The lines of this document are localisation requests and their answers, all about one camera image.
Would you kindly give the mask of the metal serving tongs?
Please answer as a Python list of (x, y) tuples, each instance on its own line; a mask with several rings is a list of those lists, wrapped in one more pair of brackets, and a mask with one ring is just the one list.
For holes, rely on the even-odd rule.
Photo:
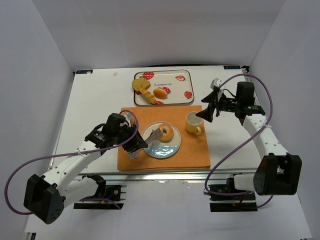
[(156, 130), (152, 130), (151, 131), (151, 134), (149, 135), (149, 137), (146, 139), (146, 140), (144, 140), (144, 142), (145, 142), (145, 144), (143, 145), (143, 146), (139, 146), (135, 151), (131, 151), (131, 152), (129, 152), (128, 153), (128, 157), (132, 160), (132, 159), (134, 159), (134, 156), (135, 156), (135, 152), (136, 151), (139, 151), (139, 153), (142, 151), (142, 150), (144, 150), (145, 148), (148, 148), (149, 147), (149, 145), (153, 142), (153, 141), (155, 141), (155, 140), (157, 140), (157, 139), (160, 139), (160, 137), (162, 136), (162, 132), (161, 132), (161, 130), (160, 129), (156, 129)]

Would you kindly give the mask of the sugared bagel donut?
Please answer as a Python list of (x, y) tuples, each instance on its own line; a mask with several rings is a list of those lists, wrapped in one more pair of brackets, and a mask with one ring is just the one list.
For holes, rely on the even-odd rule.
[(159, 125), (158, 129), (160, 129), (162, 132), (162, 136), (160, 137), (160, 140), (162, 142), (168, 143), (173, 139), (174, 130), (171, 125), (162, 123), (161, 125)]

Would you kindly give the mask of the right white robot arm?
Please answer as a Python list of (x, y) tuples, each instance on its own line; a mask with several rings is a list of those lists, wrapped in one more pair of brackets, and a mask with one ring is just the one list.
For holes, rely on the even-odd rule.
[(234, 113), (241, 125), (253, 138), (261, 162), (253, 174), (239, 173), (226, 181), (225, 194), (255, 192), (260, 196), (295, 195), (298, 188), (302, 160), (290, 154), (267, 126), (263, 108), (255, 104), (255, 87), (252, 82), (237, 83), (236, 94), (227, 97), (220, 79), (211, 83), (212, 92), (202, 99), (208, 107), (196, 116), (208, 122), (220, 112)]

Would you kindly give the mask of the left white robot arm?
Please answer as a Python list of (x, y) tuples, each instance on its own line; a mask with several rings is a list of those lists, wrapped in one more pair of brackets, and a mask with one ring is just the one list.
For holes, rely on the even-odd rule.
[(106, 195), (106, 181), (89, 173), (75, 177), (111, 149), (122, 147), (128, 153), (148, 145), (139, 134), (139, 122), (133, 112), (112, 113), (97, 125), (73, 153), (41, 176), (32, 175), (26, 184), (23, 205), (45, 224), (52, 224), (64, 208), (81, 200), (100, 201)]

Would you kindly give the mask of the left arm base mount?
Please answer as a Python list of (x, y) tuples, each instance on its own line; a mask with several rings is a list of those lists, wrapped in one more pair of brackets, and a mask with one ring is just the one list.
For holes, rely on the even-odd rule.
[(76, 202), (75, 210), (121, 210), (127, 195), (126, 185), (106, 185), (105, 194), (98, 200), (88, 197), (85, 201)]

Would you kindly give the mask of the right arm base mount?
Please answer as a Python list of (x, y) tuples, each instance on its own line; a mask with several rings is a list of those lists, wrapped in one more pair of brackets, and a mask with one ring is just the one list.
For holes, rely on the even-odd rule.
[(209, 184), (208, 189), (219, 194), (241, 194), (217, 195), (204, 189), (203, 193), (209, 196), (209, 206), (212, 213), (256, 212), (258, 210), (255, 194), (243, 194), (244, 190), (237, 190), (232, 177), (228, 177), (226, 183), (223, 184)]

